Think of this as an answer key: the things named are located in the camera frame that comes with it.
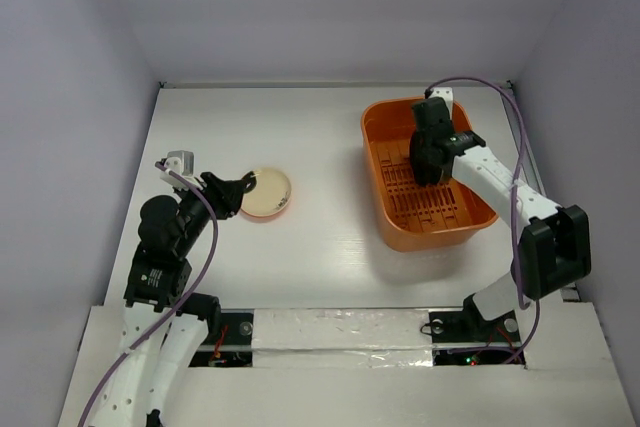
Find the cream floral plate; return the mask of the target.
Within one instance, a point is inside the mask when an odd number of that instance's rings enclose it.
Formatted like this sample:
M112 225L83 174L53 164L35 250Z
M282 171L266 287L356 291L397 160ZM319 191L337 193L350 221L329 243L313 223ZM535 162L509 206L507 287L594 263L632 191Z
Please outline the cream floral plate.
M267 219L282 213L289 204L292 184L280 169L263 167L250 172L248 191L243 195L241 212L257 219Z

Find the orange red plate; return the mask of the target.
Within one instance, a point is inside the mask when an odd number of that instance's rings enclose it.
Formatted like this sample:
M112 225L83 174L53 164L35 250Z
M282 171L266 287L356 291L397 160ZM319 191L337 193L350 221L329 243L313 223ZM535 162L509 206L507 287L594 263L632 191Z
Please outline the orange red plate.
M282 216L285 216L288 213L288 211L289 211L289 208L284 207L278 212L273 212L270 215L266 215L266 216L252 215L251 213L246 212L245 210L241 210L240 214L248 222L263 224L263 223L269 223L269 222L276 221L277 219L280 219Z

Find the black plate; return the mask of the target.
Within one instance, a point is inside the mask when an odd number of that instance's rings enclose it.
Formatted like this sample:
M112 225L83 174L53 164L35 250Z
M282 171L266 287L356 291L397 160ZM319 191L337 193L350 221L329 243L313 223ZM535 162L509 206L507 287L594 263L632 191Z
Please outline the black plate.
M417 185L437 185L442 180L443 153L426 134L418 131L412 134L409 161Z

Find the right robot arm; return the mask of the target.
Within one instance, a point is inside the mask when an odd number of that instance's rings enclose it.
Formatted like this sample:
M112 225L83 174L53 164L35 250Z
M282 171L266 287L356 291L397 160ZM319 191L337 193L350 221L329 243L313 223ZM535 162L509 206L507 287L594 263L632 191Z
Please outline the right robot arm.
M409 153L416 183L455 180L470 189L508 225L513 250L506 274L469 295L460 310L430 316L426 326L432 339L482 342L516 308L590 274L589 219L582 208L563 207L538 193L478 134L455 131L444 99L421 100L412 114L416 129Z

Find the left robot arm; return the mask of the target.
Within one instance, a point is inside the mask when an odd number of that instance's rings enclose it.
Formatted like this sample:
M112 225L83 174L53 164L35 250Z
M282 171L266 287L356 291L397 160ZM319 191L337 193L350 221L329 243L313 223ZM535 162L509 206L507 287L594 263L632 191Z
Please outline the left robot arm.
M217 297L198 294L188 254L207 225L238 213L255 175L221 180L204 172L191 180L169 167L162 173L174 195L140 209L139 244L124 292L117 358L92 392L81 426L160 426L203 342L222 331Z

